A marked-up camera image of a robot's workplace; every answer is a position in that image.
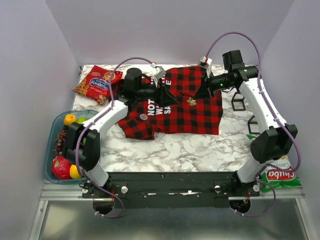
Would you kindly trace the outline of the gold leaf brooch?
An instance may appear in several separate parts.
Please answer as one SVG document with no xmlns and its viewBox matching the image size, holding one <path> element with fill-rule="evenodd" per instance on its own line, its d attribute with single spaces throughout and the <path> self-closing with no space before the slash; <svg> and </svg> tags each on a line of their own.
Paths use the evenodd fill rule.
<svg viewBox="0 0 320 240">
<path fill-rule="evenodd" d="M 192 97 L 189 97 L 189 98 L 188 98 L 187 103 L 188 103 L 191 107 L 197 105 L 197 101 L 196 101 L 195 99 L 193 99 Z"/>
</svg>

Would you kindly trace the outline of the red black plaid shirt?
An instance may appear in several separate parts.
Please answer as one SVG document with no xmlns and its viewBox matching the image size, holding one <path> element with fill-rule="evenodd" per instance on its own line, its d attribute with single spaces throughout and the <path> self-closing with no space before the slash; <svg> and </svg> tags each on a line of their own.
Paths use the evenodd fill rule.
<svg viewBox="0 0 320 240">
<path fill-rule="evenodd" d="M 206 70 L 199 65 L 174 67 L 166 70 L 162 82 L 175 96 L 176 105 L 158 107 L 153 100 L 139 102 L 134 110 L 118 121 L 125 136 L 138 140 L 154 140 L 155 133 L 218 135 L 223 115 L 222 93 L 216 91 L 210 99 L 197 99 L 195 106 L 187 103 L 201 86 Z M 147 120 L 141 120 L 146 114 Z"/>
</svg>

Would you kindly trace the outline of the clear round sticker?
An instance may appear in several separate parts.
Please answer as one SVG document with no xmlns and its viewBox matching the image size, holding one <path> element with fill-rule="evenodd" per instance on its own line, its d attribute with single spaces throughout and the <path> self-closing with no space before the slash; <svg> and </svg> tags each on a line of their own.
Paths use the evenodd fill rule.
<svg viewBox="0 0 320 240">
<path fill-rule="evenodd" d="M 146 114 L 142 113 L 139 115 L 139 118 L 143 121 L 146 121 L 148 119 L 148 116 Z"/>
</svg>

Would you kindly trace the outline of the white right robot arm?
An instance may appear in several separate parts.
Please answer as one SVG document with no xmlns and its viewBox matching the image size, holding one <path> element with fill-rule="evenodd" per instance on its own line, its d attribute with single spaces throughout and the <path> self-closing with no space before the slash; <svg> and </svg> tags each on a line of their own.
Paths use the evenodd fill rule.
<svg viewBox="0 0 320 240">
<path fill-rule="evenodd" d="M 271 101 L 262 80 L 258 79 L 258 67 L 246 66 L 241 52 L 232 50 L 222 56 L 226 73 L 213 75 L 212 60 L 202 57 L 199 61 L 206 72 L 194 99 L 209 99 L 217 91 L 235 87 L 248 102 L 259 127 L 259 136 L 250 144 L 251 156 L 236 172 L 237 178 L 230 183 L 230 191 L 241 196 L 248 184 L 255 180 L 262 168 L 287 155 L 296 138 L 298 129 L 288 124 Z"/>
</svg>

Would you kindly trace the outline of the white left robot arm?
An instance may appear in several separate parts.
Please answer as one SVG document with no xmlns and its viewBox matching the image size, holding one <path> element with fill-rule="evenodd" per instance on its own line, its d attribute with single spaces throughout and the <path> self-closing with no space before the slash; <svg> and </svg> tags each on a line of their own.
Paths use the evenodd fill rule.
<svg viewBox="0 0 320 240">
<path fill-rule="evenodd" d="M 169 107 L 178 102 L 163 83 L 166 75 L 161 66 L 153 66 L 153 83 L 143 83 L 139 68 L 126 71 L 123 85 L 105 109 L 83 123 L 72 123 L 68 127 L 62 155 L 79 167 L 81 175 L 94 184 L 93 191 L 101 198 L 107 197 L 111 185 L 108 173 L 100 165 L 101 140 L 108 130 L 124 119 L 139 102 L 152 100 L 159 107 Z"/>
</svg>

